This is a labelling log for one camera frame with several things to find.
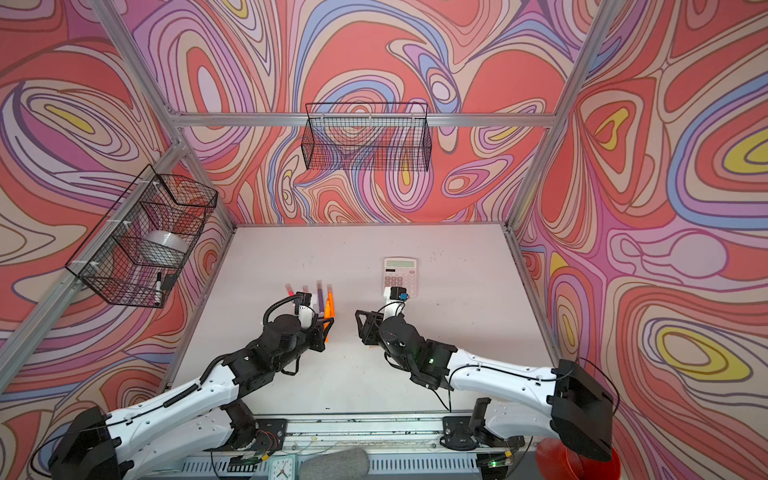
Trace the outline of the purple pen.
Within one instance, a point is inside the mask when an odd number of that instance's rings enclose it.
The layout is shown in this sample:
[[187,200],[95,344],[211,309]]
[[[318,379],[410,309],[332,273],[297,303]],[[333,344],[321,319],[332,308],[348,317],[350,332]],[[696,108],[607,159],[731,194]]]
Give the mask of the purple pen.
[[317,286],[317,294],[318,294],[318,316],[320,318],[325,317],[326,313],[326,294],[323,286],[323,282],[321,280],[318,280],[316,283]]

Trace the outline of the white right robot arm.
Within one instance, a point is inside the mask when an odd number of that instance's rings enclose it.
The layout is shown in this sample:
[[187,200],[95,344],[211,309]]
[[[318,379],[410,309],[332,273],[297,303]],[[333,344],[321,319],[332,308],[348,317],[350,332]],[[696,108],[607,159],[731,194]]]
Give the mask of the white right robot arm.
[[387,363],[412,383],[477,394],[468,427],[478,441],[501,446],[511,437],[557,438],[582,457],[612,459],[617,400],[578,362],[514,365],[426,339],[403,314],[358,310],[355,320],[362,343],[381,347]]

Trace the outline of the orange pen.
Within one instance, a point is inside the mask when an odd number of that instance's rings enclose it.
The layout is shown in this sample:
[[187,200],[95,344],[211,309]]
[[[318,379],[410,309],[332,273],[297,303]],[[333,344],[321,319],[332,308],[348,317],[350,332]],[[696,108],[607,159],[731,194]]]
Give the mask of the orange pen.
[[328,332],[331,328],[331,322],[335,318],[335,304],[334,296],[331,288],[328,288],[327,298],[324,309],[324,319],[327,320],[325,324],[325,331]]
[[327,300],[326,300],[326,313],[330,317],[335,316],[335,303],[333,288],[330,284],[327,285]]

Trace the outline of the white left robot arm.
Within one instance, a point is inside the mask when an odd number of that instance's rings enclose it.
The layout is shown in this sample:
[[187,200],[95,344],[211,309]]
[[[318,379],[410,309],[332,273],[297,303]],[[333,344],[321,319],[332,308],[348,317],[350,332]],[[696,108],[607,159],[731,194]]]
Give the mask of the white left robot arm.
[[80,412],[47,461],[54,479],[136,479],[199,450],[241,448],[256,434],[243,398],[308,350],[322,352],[333,319],[281,314],[244,348],[218,356],[196,380],[131,407]]

